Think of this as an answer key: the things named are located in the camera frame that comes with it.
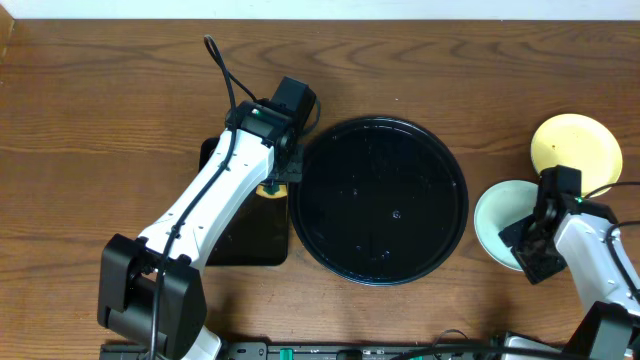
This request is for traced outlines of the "green and yellow sponge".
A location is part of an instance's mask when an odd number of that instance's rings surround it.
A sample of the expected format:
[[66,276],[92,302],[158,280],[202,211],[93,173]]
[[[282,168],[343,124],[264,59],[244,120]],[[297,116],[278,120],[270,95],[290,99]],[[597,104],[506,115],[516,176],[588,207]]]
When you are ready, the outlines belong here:
[[260,184],[256,188],[256,194],[266,199],[280,199],[288,195],[286,184]]

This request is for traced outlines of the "light blue plate top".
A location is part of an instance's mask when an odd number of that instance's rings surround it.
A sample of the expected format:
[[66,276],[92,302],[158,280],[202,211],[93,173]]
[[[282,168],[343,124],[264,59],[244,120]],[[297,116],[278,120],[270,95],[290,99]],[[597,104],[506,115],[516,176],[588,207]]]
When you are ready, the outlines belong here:
[[522,271],[499,232],[531,215],[538,185],[523,180],[499,182],[479,198],[474,211],[474,230],[484,250],[499,264]]

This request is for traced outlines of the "yellow plate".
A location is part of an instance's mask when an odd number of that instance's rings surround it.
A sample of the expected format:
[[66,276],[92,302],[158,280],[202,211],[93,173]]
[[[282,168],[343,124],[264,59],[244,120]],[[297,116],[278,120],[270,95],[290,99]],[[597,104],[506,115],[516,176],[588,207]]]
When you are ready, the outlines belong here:
[[580,114],[560,114],[544,121],[530,145],[538,174],[557,165],[581,171],[582,195],[616,183],[623,169],[620,145],[600,122]]

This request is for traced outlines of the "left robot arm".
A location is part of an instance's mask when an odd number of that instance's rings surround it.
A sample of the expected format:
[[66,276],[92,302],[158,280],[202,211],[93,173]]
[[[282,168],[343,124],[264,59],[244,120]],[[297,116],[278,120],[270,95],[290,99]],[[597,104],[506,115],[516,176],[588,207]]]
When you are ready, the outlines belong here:
[[263,99],[229,111],[226,128],[186,190],[134,239],[114,235],[101,255],[97,321],[149,359],[214,359],[221,338],[205,320],[202,274],[241,205],[269,180],[291,183],[317,100],[290,110]]

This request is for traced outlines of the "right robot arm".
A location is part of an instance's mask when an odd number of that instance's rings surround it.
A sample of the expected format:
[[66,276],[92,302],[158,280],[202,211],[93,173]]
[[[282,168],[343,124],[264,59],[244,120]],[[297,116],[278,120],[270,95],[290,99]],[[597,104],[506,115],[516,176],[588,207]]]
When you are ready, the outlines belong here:
[[639,357],[639,276],[621,242],[626,225],[605,205],[559,195],[499,232],[530,283],[570,271],[586,315],[566,356]]

